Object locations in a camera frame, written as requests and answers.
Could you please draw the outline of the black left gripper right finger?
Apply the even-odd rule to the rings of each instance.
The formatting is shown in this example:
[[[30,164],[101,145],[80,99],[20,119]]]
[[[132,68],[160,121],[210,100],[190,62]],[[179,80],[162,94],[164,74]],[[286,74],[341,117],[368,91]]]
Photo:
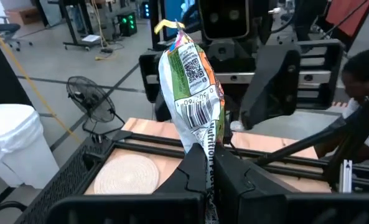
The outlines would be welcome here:
[[[285,224],[285,195],[296,188],[222,146],[215,148],[214,172],[220,224]]]

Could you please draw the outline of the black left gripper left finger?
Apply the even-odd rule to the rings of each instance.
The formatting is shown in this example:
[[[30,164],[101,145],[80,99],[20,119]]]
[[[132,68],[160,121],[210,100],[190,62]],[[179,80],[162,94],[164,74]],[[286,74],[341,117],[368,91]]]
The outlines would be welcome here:
[[[170,177],[160,185],[159,193],[206,193],[206,156],[200,144],[194,143]]]

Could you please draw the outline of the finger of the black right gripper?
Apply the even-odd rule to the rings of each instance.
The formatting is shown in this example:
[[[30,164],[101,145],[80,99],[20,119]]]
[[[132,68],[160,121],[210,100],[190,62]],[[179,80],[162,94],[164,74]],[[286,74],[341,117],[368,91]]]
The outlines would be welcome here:
[[[158,122],[165,122],[172,118],[161,92],[159,92],[156,97],[154,112]]]
[[[243,96],[240,121],[245,130],[278,116],[293,114],[297,104],[301,48],[296,44],[265,45]]]

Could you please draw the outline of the green white granola bar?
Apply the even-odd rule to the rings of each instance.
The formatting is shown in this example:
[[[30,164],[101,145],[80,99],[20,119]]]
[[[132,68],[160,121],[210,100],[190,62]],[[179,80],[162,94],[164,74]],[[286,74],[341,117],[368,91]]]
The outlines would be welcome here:
[[[180,22],[161,20],[154,28],[177,29],[174,43],[159,60],[159,83],[172,121],[186,152],[194,143],[206,156],[207,208],[205,224],[219,224],[214,202],[213,157],[216,144],[222,142],[225,100],[205,51],[199,47]]]

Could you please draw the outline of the person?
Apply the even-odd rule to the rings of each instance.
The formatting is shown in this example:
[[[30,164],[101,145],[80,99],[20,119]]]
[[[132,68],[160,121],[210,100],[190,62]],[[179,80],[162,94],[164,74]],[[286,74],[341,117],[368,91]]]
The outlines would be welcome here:
[[[364,50],[347,60],[342,69],[342,83],[345,92],[350,98],[348,106],[344,109],[331,126],[338,126],[353,114],[359,107],[363,106],[369,98],[369,49]],[[369,137],[365,140],[357,155],[353,159],[354,163],[361,163],[369,160]]]

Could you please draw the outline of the white flat disc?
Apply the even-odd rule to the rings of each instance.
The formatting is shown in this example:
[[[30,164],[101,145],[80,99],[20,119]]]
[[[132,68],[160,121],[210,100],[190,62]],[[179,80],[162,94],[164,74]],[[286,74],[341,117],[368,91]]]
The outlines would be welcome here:
[[[96,194],[151,194],[159,184],[159,169],[148,157],[126,154],[106,163],[94,179]]]

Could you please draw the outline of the red panel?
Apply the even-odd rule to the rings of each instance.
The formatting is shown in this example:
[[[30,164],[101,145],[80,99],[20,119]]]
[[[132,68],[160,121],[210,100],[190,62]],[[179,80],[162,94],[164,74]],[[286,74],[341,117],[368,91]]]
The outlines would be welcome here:
[[[369,13],[369,0],[331,0],[325,20],[348,36],[354,36]]]

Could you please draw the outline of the black floor fan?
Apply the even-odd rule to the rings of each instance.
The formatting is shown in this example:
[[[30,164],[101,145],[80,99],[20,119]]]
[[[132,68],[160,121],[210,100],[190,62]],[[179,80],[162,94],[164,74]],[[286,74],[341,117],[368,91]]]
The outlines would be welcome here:
[[[66,84],[68,97],[85,114],[82,130],[87,132],[94,143],[102,143],[106,135],[120,130],[125,121],[116,113],[116,108],[107,93],[93,80],[83,76],[70,77]],[[109,123],[118,118],[122,125],[103,133],[95,131],[98,123]]]

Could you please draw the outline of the device with green lights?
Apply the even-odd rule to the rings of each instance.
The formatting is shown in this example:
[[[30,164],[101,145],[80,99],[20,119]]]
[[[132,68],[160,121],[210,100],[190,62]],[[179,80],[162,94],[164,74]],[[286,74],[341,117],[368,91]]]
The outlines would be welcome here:
[[[136,16],[134,12],[117,15],[120,34],[129,37],[137,32]]]

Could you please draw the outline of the monitor with blue screen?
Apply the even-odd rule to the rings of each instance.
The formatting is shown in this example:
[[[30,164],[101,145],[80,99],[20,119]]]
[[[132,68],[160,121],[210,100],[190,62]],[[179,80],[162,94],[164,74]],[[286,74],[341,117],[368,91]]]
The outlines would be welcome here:
[[[164,50],[177,34],[176,29],[169,27],[163,27],[160,32],[155,33],[155,26],[163,19],[180,22],[184,14],[195,4],[196,0],[149,0],[148,14],[153,50]]]

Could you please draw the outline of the white trash bin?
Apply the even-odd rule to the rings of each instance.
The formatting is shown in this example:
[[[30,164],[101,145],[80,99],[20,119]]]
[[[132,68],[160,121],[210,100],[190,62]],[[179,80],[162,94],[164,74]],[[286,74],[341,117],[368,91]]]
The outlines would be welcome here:
[[[43,189],[58,171],[38,112],[29,105],[0,104],[0,178],[10,187]]]

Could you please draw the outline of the cardboard box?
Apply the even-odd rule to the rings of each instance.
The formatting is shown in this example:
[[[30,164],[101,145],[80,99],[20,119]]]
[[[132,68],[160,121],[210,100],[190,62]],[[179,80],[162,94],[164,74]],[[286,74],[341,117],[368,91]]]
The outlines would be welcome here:
[[[35,6],[7,9],[4,11],[8,21],[19,25],[28,25],[41,21],[41,16]]]

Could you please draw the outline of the black office chair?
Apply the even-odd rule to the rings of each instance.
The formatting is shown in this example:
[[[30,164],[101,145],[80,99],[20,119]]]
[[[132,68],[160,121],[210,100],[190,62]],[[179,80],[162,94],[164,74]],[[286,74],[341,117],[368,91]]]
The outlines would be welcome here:
[[[0,37],[5,44],[18,52],[21,51],[21,40],[14,36],[20,28],[20,24],[9,23],[6,16],[0,16]]]

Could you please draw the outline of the silver aluminium bracket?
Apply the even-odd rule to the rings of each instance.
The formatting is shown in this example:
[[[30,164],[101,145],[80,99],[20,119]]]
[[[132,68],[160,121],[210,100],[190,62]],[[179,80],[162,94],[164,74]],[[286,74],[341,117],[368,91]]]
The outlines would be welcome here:
[[[352,192],[352,161],[344,160],[340,166],[339,192]]]

